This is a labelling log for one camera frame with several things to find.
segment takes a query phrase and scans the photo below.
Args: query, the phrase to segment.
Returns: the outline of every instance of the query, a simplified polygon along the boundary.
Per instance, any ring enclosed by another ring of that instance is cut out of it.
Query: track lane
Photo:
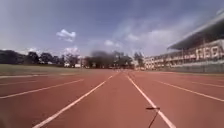
[[[130,76],[177,127],[222,128],[224,126],[223,102],[154,81],[155,78],[163,81],[163,75],[152,76],[142,72],[130,72]]]
[[[200,80],[195,82],[195,81],[192,81],[192,79],[183,79],[183,78],[179,78],[176,75],[172,76],[172,74],[169,74],[166,76],[150,75],[149,77],[153,78],[156,81],[173,84],[178,87],[182,87],[182,88],[189,89],[195,92],[199,92],[209,96],[224,99],[224,85],[221,85],[221,84],[217,85],[214,83],[206,83],[206,82],[202,83]]]
[[[124,73],[47,124],[46,128],[147,128],[155,112]],[[168,128],[158,116],[153,128]]]
[[[71,86],[0,100],[0,127],[30,128],[97,86],[114,72],[87,75]]]

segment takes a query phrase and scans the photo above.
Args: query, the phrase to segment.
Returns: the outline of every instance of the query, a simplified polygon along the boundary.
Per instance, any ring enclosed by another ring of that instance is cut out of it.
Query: building
[[[146,57],[147,69],[177,67],[201,62],[224,60],[224,13],[192,31],[169,49],[178,50],[163,55]]]

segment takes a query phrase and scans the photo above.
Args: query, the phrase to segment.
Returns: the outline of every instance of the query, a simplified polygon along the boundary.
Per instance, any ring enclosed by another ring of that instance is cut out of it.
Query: white cloud
[[[68,54],[68,53],[77,54],[77,52],[78,52],[78,47],[76,47],[76,46],[68,47],[68,48],[64,49],[64,54]]]
[[[111,41],[111,40],[106,40],[106,41],[104,42],[104,44],[105,44],[106,46],[113,46],[113,47],[121,48],[120,43],[118,43],[118,42],[113,42],[113,41]]]
[[[57,32],[56,35],[59,36],[60,39],[67,41],[67,42],[73,42],[76,37],[75,32],[68,32],[65,29],[62,29],[60,32]]]
[[[135,42],[135,41],[138,41],[139,38],[133,34],[128,34],[128,36],[126,37],[126,40],[127,41],[131,41],[131,42]]]
[[[107,46],[113,46],[114,42],[111,41],[111,40],[106,40],[104,44],[107,45]]]
[[[28,48],[27,53],[28,53],[28,52],[36,52],[37,54],[41,53],[41,51],[40,51],[40,50],[38,50],[38,49],[37,49],[37,48],[35,48],[35,47]]]

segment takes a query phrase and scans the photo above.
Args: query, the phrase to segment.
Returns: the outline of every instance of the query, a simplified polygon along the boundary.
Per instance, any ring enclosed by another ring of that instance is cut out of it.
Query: white lane line
[[[161,83],[161,84],[165,84],[165,85],[168,85],[168,86],[180,89],[180,90],[184,90],[184,91],[187,91],[187,92],[190,92],[190,93],[197,94],[199,96],[203,96],[203,97],[206,97],[206,98],[210,98],[210,99],[213,99],[213,100],[224,102],[223,99],[220,99],[220,98],[217,98],[217,97],[213,97],[213,96],[209,96],[209,95],[206,95],[206,94],[203,94],[203,93],[199,93],[199,92],[195,92],[195,91],[192,91],[192,90],[188,90],[186,88],[178,87],[178,86],[175,86],[175,85],[172,85],[172,84],[169,84],[169,83],[165,83],[165,82],[161,82],[161,81],[157,81],[157,80],[155,80],[155,81],[158,82],[158,83]]]
[[[27,78],[27,77],[36,77],[36,76],[70,76],[70,75],[77,75],[77,73],[73,74],[46,74],[46,75],[20,75],[20,76],[0,76],[0,79],[4,78]]]
[[[63,109],[61,109],[57,113],[55,113],[54,115],[48,117],[47,119],[45,119],[44,121],[40,122],[39,124],[35,125],[32,128],[41,128],[44,125],[48,124],[49,122],[51,122],[52,120],[54,120],[55,118],[57,118],[58,116],[60,116],[63,112],[65,112],[66,110],[70,109],[72,106],[74,106],[75,104],[77,104],[78,102],[80,102],[82,99],[84,99],[85,97],[87,97],[89,94],[91,94],[92,92],[94,92],[96,89],[98,89],[99,87],[101,87],[104,83],[106,83],[109,79],[111,79],[115,75],[110,76],[105,81],[103,81],[102,83],[100,83],[98,86],[96,86],[95,88],[93,88],[92,90],[90,90],[89,92],[87,92],[86,94],[84,94],[83,96],[79,97],[79,99],[73,101],[72,103],[70,103],[69,105],[67,105],[66,107],[64,107]]]
[[[213,87],[219,87],[219,88],[224,88],[224,86],[221,85],[217,85],[217,84],[207,84],[207,83],[199,83],[199,82],[194,82],[194,81],[187,81],[193,84],[201,84],[201,85],[207,85],[207,86],[213,86]]]
[[[142,96],[149,102],[149,104],[152,105],[153,108],[157,108],[157,106],[150,100],[147,95],[135,84],[135,82],[129,77],[126,76],[129,81],[136,87],[136,89],[142,94]],[[166,122],[166,124],[169,126],[169,128],[176,128],[176,126],[161,112],[160,110],[157,110],[158,114],[162,117],[162,119]]]
[[[0,86],[1,85],[12,85],[12,84],[34,83],[34,82],[38,82],[38,81],[23,81],[23,82],[15,82],[15,83],[4,83],[4,84],[0,84]]]
[[[40,88],[40,89],[36,89],[36,90],[31,90],[31,91],[27,91],[27,92],[21,92],[21,93],[16,93],[16,94],[12,94],[12,95],[1,96],[0,99],[6,99],[6,98],[15,97],[15,96],[21,96],[21,95],[25,95],[25,94],[29,94],[29,93],[34,93],[34,92],[39,92],[39,91],[43,91],[43,90],[48,90],[48,89],[52,89],[52,88],[64,86],[64,85],[67,85],[67,84],[80,82],[80,81],[83,81],[83,79],[76,80],[76,81],[71,81],[71,82],[68,82],[68,83],[58,84],[58,85],[50,86],[50,87],[46,87],[46,88]]]

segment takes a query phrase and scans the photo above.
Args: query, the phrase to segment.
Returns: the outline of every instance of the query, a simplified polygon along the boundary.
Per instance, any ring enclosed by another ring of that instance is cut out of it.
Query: roof
[[[210,42],[223,37],[224,13],[221,13],[205,25],[197,28],[183,37],[180,41],[168,47],[168,49],[189,49],[202,43],[204,39],[206,42]]]

